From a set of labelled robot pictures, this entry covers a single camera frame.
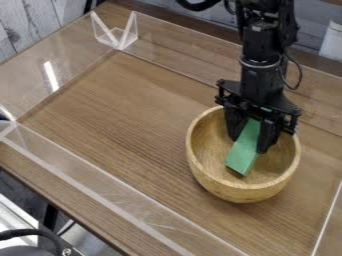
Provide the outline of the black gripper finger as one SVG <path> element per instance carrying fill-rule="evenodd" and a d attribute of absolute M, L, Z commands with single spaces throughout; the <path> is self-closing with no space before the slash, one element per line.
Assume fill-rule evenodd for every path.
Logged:
<path fill-rule="evenodd" d="M 277 143 L 281 134 L 281 125 L 277 121 L 263 119 L 258 136 L 257 152 L 265 154 L 269 148 Z"/>
<path fill-rule="evenodd" d="M 235 105 L 225 105 L 225 118 L 229 137 L 237 140 L 247 123 L 247 111 Z"/>

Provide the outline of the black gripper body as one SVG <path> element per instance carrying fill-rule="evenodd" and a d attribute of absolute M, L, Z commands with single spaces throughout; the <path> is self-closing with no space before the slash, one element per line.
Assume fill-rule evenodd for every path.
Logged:
<path fill-rule="evenodd" d="M 217 81 L 215 103 L 223 108 L 231 104 L 246 110 L 247 119 L 277 121 L 281 132 L 294 134 L 301 109 L 285 96 L 288 64 L 285 60 L 272 65 L 242 62 L 241 80 Z"/>

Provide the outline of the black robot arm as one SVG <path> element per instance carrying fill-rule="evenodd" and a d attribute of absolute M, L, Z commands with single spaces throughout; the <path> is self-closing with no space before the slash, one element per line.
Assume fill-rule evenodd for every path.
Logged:
<path fill-rule="evenodd" d="M 241 137 L 250 119 L 261 122 L 255 150 L 263 154 L 284 132 L 296 132 L 301 116 L 300 107 L 285 95 L 286 89 L 298 88 L 286 81 L 288 65 L 294 61 L 289 47 L 297 41 L 300 30 L 294 0 L 175 1 L 195 12 L 223 3 L 237 17 L 242 40 L 241 79 L 217 81 L 215 102 L 225 109 L 231 139 Z"/>

